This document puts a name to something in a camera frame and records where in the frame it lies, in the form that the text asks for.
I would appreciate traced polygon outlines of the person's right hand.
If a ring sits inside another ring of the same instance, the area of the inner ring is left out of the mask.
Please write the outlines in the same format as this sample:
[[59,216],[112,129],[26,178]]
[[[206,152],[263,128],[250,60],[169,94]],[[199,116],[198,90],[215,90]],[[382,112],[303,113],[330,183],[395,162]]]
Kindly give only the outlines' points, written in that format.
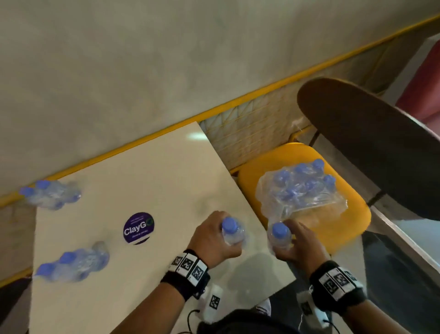
[[294,236],[293,245],[291,246],[295,251],[295,263],[293,265],[301,270],[306,278],[310,278],[331,257],[316,234],[305,225],[294,220],[285,220],[283,223]]

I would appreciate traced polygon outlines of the person's left hand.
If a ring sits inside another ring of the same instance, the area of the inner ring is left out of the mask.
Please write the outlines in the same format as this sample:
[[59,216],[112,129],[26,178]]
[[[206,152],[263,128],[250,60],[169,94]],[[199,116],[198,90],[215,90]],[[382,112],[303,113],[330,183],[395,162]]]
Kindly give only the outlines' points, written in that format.
[[195,230],[187,248],[192,249],[213,269],[223,263],[221,245],[225,244],[222,234],[222,221],[230,216],[225,211],[213,211]]

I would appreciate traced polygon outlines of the dark brown round table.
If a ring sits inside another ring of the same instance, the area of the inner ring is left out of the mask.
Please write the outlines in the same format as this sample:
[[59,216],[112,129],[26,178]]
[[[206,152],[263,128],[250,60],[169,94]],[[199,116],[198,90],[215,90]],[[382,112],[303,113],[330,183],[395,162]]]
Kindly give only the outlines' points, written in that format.
[[421,218],[440,221],[440,136],[361,87],[318,77],[297,92],[316,130],[379,192]]

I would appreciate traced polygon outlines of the clear water bottle blue cap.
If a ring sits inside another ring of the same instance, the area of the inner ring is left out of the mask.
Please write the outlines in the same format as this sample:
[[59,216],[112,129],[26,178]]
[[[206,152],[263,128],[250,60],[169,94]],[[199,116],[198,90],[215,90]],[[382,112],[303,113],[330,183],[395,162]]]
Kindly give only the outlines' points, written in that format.
[[79,248],[65,252],[59,263],[68,265],[77,273],[91,273],[102,270],[110,260],[110,253],[104,241],[95,242],[90,248]]
[[292,246],[292,233],[283,222],[268,225],[267,244],[269,252],[275,255],[274,247],[289,250]]
[[82,197],[82,192],[75,183],[62,183],[58,180],[40,180],[35,183],[46,196],[62,203],[75,203]]
[[81,271],[59,262],[41,264],[34,273],[34,276],[49,282],[78,282],[85,280],[89,275],[89,271]]
[[64,206],[62,201],[50,197],[44,190],[36,187],[22,187],[19,193],[24,196],[28,203],[37,208],[56,211]]
[[242,245],[246,240],[244,225],[234,217],[228,216],[222,221],[222,234],[226,244],[232,246],[238,243]]

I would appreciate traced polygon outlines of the person's white shoe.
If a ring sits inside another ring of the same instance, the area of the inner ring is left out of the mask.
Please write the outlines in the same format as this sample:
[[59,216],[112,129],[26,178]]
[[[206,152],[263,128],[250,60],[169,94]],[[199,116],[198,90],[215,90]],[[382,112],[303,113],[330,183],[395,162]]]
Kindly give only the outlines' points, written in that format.
[[272,316],[272,305],[269,298],[263,300],[253,307],[253,310],[259,314],[266,315],[268,317]]

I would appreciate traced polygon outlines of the red padded seat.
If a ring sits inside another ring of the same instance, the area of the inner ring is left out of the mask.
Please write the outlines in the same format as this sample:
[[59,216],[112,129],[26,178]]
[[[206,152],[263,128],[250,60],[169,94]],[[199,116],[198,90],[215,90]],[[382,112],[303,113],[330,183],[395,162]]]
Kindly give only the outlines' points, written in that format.
[[440,136],[440,38],[429,38],[401,73],[396,106]]

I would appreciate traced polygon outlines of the person's right forearm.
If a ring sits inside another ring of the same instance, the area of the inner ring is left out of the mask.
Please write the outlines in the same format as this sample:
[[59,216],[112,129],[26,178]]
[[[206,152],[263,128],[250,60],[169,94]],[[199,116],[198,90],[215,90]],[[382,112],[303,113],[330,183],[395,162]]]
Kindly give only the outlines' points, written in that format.
[[410,334],[370,300],[348,307],[342,318],[353,334]]

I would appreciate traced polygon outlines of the plastic-wrapped pack of water bottles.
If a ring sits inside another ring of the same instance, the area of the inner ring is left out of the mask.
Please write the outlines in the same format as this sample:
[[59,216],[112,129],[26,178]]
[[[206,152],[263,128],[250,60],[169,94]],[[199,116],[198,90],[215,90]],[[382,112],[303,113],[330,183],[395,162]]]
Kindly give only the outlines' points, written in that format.
[[292,219],[312,228],[340,218],[348,201],[337,191],[336,178],[326,174],[324,167],[322,159],[315,159],[260,177],[255,196],[268,226]]

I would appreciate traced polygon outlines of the black wristband with marker tags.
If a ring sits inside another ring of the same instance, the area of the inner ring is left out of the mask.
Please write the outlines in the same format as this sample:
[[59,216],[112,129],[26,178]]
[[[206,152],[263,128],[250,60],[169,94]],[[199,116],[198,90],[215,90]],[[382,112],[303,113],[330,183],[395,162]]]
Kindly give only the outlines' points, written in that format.
[[161,283],[174,287],[185,301],[199,300],[205,293],[211,276],[205,262],[192,249],[186,249],[169,265]]
[[320,265],[309,281],[314,304],[325,312],[344,315],[349,307],[367,300],[363,284],[333,260]]

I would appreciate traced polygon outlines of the yellow chair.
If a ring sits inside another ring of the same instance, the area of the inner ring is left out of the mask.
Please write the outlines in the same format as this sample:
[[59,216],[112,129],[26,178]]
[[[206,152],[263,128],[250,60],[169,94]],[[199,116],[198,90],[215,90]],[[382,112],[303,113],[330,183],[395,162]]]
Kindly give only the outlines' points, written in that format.
[[366,231],[371,222],[371,212],[365,200],[338,175],[314,148],[302,143],[287,143],[249,160],[238,169],[238,185],[261,224],[267,230],[267,219],[261,214],[261,204],[255,196],[260,177],[268,171],[279,170],[299,163],[309,163],[315,159],[324,161],[324,172],[336,178],[337,191],[348,201],[348,209],[338,220],[312,228],[307,227],[315,232],[327,252],[334,255],[346,243]]

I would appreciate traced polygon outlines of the round purple sticker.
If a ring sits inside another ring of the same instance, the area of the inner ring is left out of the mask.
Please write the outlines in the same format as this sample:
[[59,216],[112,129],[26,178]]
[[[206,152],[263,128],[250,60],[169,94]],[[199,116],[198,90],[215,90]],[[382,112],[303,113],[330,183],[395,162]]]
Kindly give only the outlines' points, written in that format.
[[155,229],[155,221],[151,214],[139,212],[133,214],[124,224],[123,237],[129,245],[146,242]]

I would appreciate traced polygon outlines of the person's left forearm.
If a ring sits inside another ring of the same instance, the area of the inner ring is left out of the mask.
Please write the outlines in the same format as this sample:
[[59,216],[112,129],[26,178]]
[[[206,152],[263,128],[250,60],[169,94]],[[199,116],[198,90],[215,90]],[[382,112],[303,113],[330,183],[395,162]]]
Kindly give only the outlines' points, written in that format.
[[170,334],[184,305],[179,291],[161,282],[110,334]]

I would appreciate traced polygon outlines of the person's dark clothing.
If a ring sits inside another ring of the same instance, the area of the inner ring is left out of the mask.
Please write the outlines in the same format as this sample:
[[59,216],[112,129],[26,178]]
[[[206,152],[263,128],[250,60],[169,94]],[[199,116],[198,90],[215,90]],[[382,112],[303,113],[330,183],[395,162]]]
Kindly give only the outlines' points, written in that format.
[[282,322],[251,309],[237,309],[223,319],[201,322],[196,334],[300,334]]

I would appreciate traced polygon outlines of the yellow rail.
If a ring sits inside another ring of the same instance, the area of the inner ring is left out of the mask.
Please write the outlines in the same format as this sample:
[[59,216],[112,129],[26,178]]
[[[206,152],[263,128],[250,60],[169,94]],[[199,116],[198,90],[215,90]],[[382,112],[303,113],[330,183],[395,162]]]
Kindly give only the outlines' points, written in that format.
[[0,208],[387,43],[440,2],[0,1]]

